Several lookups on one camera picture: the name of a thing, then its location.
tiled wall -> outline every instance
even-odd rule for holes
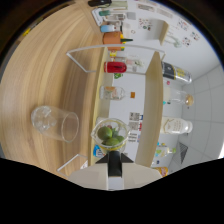
[[[194,96],[195,103],[183,107],[182,118],[193,123],[193,131],[180,135],[179,142],[188,146],[181,165],[171,161],[170,173],[189,165],[218,159],[224,144],[224,73],[222,66],[183,86]]]

glass cup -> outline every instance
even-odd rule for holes
[[[74,112],[52,106],[35,108],[31,121],[41,134],[67,143],[75,139],[79,129],[79,119]]]

shelf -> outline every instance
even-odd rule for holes
[[[160,55],[155,52],[145,81],[145,106],[141,137],[135,163],[151,167],[157,142],[163,112],[163,76]]]
[[[101,85],[107,85],[112,86],[113,85],[113,77],[114,74],[107,74],[104,73],[104,62],[108,60],[108,50],[107,48],[102,48],[100,58],[99,58],[99,64],[97,67],[96,74],[98,75],[98,78],[96,79],[95,83],[95,89],[94,93],[95,95],[92,98],[92,101],[95,102],[93,110],[93,119],[92,124],[90,127],[90,130],[93,130],[95,127],[96,119],[97,117],[109,117],[109,109],[110,109],[110,101],[105,99],[99,98],[99,90]],[[91,139],[91,146],[89,149],[89,155],[88,155],[88,166],[92,166],[95,164],[100,158],[97,158],[93,156],[93,148],[95,146],[95,141]]]
[[[161,31],[161,34],[160,34],[160,37],[159,37],[159,42],[160,42],[160,45],[162,46],[163,45],[163,42],[166,38],[166,34],[169,30],[169,24],[167,22],[163,22],[163,28],[162,28],[162,31]]]

glass bowl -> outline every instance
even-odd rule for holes
[[[101,140],[98,137],[97,133],[98,133],[98,130],[103,126],[107,126],[107,127],[111,128],[112,130],[116,131],[118,136],[124,137],[124,140],[114,146],[107,146],[107,145],[102,144],[103,140]],[[130,131],[131,131],[131,128],[128,125],[126,125],[123,121],[115,119],[115,118],[107,118],[107,119],[100,121],[95,126],[95,128],[93,129],[93,131],[91,133],[91,137],[96,141],[96,144],[99,145],[102,152],[104,154],[107,154],[109,151],[116,151],[116,150],[121,151],[121,149],[124,150],[124,148],[125,148],[124,146],[128,140]]]

bowl of green fruit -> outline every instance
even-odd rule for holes
[[[107,154],[108,151],[121,150],[128,140],[131,128],[123,121],[107,118],[100,121],[91,133],[91,137]]]

